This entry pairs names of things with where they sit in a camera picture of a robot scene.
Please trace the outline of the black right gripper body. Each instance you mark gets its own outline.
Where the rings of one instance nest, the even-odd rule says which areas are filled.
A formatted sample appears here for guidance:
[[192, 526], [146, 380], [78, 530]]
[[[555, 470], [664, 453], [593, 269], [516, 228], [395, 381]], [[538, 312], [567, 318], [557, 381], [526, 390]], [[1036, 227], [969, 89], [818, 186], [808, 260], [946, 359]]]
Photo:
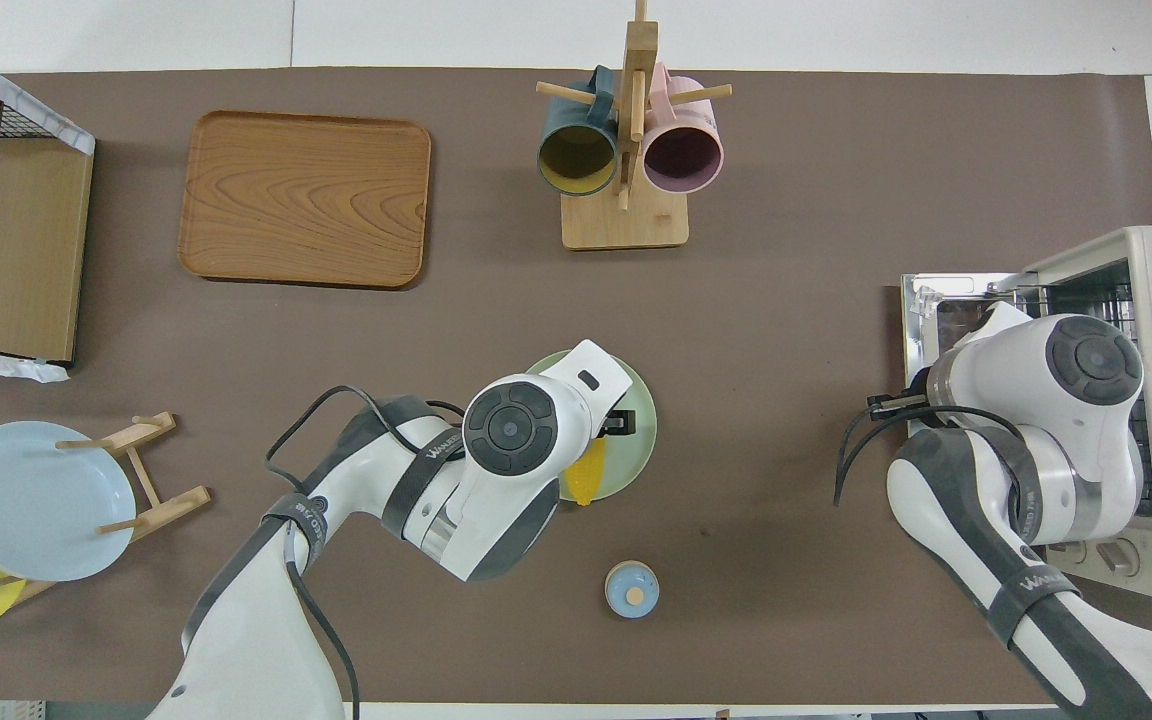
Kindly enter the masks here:
[[[924, 407], [933, 404], [935, 400], [934, 395], [929, 392], [929, 382], [931, 382], [931, 372], [933, 366], [924, 366], [918, 373], [914, 376], [909, 387], [905, 388], [905, 396], [922, 396], [922, 400], [916, 402], [916, 404], [910, 406], [911, 410], [922, 410]], [[918, 420], [924, 427], [935, 427], [937, 425], [937, 414], [922, 414], [914, 416], [910, 420]]]

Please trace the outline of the pale green round plate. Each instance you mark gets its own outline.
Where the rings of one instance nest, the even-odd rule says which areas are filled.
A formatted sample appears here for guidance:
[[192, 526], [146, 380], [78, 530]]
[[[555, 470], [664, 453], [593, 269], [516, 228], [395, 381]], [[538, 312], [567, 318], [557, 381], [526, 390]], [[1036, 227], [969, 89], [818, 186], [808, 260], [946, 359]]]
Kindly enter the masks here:
[[526, 479], [543, 483], [550, 503], [570, 501], [564, 470], [579, 460], [613, 409], [630, 410], [630, 434], [607, 435], [602, 487], [596, 500], [616, 495], [643, 471], [657, 442], [657, 407], [639, 374], [593, 341], [550, 357], [518, 376], [532, 435], [522, 450]]

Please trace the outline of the yellow corn cob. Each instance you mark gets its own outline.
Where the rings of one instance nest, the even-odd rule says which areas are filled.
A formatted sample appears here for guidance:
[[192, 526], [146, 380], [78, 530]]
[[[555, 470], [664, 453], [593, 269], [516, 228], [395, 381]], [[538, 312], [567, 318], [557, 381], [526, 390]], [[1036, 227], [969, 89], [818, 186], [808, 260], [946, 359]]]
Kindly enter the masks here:
[[605, 448], [607, 438], [594, 438], [584, 455], [564, 470], [567, 491], [577, 506], [589, 506], [602, 487]]

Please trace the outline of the toaster oven glass door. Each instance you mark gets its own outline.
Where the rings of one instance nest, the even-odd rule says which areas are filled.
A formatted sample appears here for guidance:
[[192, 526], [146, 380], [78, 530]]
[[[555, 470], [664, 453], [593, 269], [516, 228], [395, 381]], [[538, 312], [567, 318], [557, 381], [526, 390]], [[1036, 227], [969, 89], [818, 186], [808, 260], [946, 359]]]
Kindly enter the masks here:
[[1006, 395], [1047, 382], [1043, 338], [1011, 301], [1034, 274], [902, 278], [905, 378], [933, 366], [932, 406], [1002, 407]]

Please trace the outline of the brown table mat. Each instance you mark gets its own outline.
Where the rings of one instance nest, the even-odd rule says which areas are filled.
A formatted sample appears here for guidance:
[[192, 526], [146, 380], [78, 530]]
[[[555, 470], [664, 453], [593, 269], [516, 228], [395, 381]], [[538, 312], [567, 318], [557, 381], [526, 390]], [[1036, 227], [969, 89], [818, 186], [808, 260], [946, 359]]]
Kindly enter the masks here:
[[[1020, 705], [1043, 689], [884, 497], [884, 434], [831, 503], [838, 441], [902, 387], [899, 281], [1015, 272], [1152, 225], [1146, 82], [1128, 76], [719, 73], [723, 173], [685, 247], [571, 252], [535, 170], [540, 79], [573, 70], [317, 68], [36, 74], [97, 143], [76, 365], [0, 378], [0, 423], [90, 435], [170, 411], [164, 495], [212, 502], [94, 577], [0, 617], [0, 700], [159, 702], [202, 589], [287, 483], [270, 444], [325, 388], [467, 406], [591, 338], [649, 384], [660, 432], [630, 487], [558, 511], [467, 584], [351, 518], [306, 584], [366, 702]], [[205, 281], [179, 263], [189, 141], [212, 109], [415, 120], [429, 251], [401, 291]], [[620, 617], [637, 560], [660, 600]]]

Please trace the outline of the small blue bell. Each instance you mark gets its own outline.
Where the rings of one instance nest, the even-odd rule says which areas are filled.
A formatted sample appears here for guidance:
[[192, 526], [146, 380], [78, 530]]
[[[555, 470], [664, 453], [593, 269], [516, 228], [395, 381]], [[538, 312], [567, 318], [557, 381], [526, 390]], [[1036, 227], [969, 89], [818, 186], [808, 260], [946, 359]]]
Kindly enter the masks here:
[[655, 573], [637, 560], [617, 562], [605, 575], [605, 602], [614, 614], [626, 619], [641, 619], [654, 611], [660, 600], [660, 585]]

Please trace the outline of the wooden mug tree stand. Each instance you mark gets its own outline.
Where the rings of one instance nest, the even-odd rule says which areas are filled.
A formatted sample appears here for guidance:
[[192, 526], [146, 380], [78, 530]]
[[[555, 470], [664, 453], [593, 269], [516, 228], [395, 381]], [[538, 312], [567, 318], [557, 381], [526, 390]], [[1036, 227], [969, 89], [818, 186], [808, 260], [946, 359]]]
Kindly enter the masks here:
[[732, 96], [732, 85], [690, 88], [679, 92], [652, 91], [649, 71], [655, 69], [659, 28], [646, 17], [647, 0], [635, 0], [634, 18], [627, 23], [626, 53], [620, 88], [609, 96], [608, 111], [616, 114], [617, 141], [611, 159], [614, 172], [593, 194], [564, 194], [561, 209], [562, 241], [568, 250], [666, 249], [689, 238], [685, 196], [660, 190], [645, 170], [646, 118], [650, 101], [668, 108], [713, 101]]

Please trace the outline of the dark blue mug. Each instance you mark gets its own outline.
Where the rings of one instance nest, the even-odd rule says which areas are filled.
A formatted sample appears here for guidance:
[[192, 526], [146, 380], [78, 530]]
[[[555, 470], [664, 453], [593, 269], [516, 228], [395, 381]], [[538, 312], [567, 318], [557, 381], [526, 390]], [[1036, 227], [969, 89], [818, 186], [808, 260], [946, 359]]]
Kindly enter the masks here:
[[585, 85], [570, 88], [593, 94], [594, 100], [586, 104], [550, 97], [538, 149], [538, 170], [553, 190], [586, 196], [607, 187], [617, 169], [613, 70], [599, 65]]

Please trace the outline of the pink mug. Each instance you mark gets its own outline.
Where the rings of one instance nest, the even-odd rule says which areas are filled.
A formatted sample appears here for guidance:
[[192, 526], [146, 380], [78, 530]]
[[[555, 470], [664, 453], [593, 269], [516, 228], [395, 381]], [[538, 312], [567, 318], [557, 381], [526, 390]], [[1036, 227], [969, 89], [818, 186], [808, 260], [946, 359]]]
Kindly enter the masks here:
[[645, 177], [660, 191], [699, 191], [723, 167], [723, 146], [712, 101], [677, 105], [670, 101], [673, 94], [700, 88], [702, 83], [694, 78], [673, 76], [662, 61], [653, 69], [641, 150]]

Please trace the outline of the wooden serving tray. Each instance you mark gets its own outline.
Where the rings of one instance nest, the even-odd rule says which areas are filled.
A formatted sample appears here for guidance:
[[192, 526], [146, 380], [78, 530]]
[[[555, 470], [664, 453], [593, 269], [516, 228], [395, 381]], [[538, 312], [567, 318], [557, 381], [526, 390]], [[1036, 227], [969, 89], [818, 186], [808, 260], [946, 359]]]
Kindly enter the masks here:
[[180, 265], [210, 281], [402, 290], [420, 275], [433, 141], [412, 120], [198, 118]]

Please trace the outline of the wooden plate rack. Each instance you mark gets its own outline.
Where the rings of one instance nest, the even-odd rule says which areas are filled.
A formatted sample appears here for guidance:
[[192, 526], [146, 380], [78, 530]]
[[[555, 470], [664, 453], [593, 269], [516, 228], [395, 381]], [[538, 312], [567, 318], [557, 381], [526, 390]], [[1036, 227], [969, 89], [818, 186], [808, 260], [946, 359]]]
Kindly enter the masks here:
[[[172, 414], [154, 414], [147, 416], [132, 416], [131, 424], [126, 429], [103, 438], [86, 438], [83, 441], [63, 441], [56, 445], [58, 448], [104, 448], [108, 450], [122, 467], [131, 482], [134, 500], [136, 500], [137, 515], [131, 521], [120, 521], [99, 528], [99, 533], [106, 535], [115, 530], [129, 528], [132, 530], [131, 544], [137, 539], [143, 539], [156, 530], [160, 530], [174, 521], [182, 520], [189, 511], [196, 511], [202, 506], [209, 503], [211, 495], [209, 488], [198, 486], [188, 488], [174, 497], [160, 497], [156, 484], [147, 475], [145, 461], [141, 457], [141, 447], [147, 445], [152, 439], [170, 432], [177, 427]], [[35, 585], [41, 589], [45, 585], [59, 582], [37, 582], [37, 579], [24, 579], [26, 585]]]

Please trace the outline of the light blue plate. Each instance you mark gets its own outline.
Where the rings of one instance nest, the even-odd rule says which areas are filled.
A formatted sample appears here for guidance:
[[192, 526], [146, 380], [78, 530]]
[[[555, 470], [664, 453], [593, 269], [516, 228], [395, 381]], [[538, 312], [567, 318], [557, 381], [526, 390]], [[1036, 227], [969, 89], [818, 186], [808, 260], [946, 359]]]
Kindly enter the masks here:
[[83, 441], [50, 420], [0, 425], [0, 570], [37, 582], [73, 582], [113, 564], [131, 541], [131, 482], [104, 448], [58, 448]]

